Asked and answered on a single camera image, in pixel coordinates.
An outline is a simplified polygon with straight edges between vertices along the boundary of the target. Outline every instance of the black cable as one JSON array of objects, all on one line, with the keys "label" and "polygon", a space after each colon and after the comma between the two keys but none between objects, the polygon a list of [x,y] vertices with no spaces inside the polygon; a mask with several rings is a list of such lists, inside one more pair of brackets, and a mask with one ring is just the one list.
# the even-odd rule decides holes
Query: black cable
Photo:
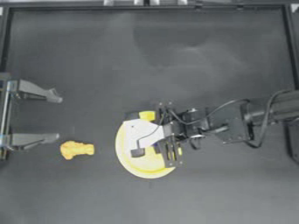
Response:
[{"label": "black cable", "polygon": [[267,133],[267,126],[268,126],[268,117],[269,117],[271,108],[272,108],[272,104],[275,102],[276,97],[281,94],[285,94],[285,93],[291,92],[291,91],[292,90],[280,90],[280,91],[275,92],[272,94],[272,96],[269,97],[269,99],[267,101],[267,104],[265,104],[265,114],[264,114],[264,118],[263,118],[263,122],[261,122],[257,142],[251,143],[249,141],[245,141],[247,146],[249,146],[251,148],[257,149],[264,142],[265,133]]},{"label": "black cable", "polygon": [[212,116],[217,111],[220,111],[221,109],[224,109],[228,105],[233,104],[233,103],[237,103],[237,102],[249,102],[248,99],[240,99],[240,100],[233,100],[233,101],[228,101],[225,103],[222,103],[220,106],[217,106],[204,117],[190,121],[190,122],[185,122],[176,114],[174,112],[169,110],[173,118],[178,121],[178,123],[184,124],[184,125],[190,125],[190,124],[194,124],[194,123],[198,123],[201,122],[204,119],[206,119],[209,116]]},{"label": "black cable", "polygon": [[164,122],[164,114],[165,114],[165,112],[162,112],[161,120],[160,120],[160,122],[158,122],[157,127],[154,128],[154,130],[146,136],[141,136],[140,138],[136,139],[136,147],[137,147],[137,149],[140,149],[140,143],[138,143],[140,140],[144,139],[144,138],[146,138],[146,137],[149,137],[158,130],[158,128],[160,128],[160,126],[161,126],[161,124]]}]

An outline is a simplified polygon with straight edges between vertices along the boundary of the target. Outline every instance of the black surface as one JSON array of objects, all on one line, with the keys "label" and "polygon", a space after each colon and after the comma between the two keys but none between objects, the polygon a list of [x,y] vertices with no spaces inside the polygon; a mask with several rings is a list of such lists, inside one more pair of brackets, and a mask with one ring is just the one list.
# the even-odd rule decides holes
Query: black surface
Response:
[{"label": "black surface", "polygon": [[[64,103],[14,105],[16,131],[61,139],[14,153],[0,170],[1,223],[297,222],[281,127],[260,150],[204,141],[157,180],[133,177],[114,153],[125,112],[161,98],[205,107],[292,88],[279,11],[18,11],[6,71],[56,87]],[[93,143],[96,155],[65,161],[65,140]]]}]

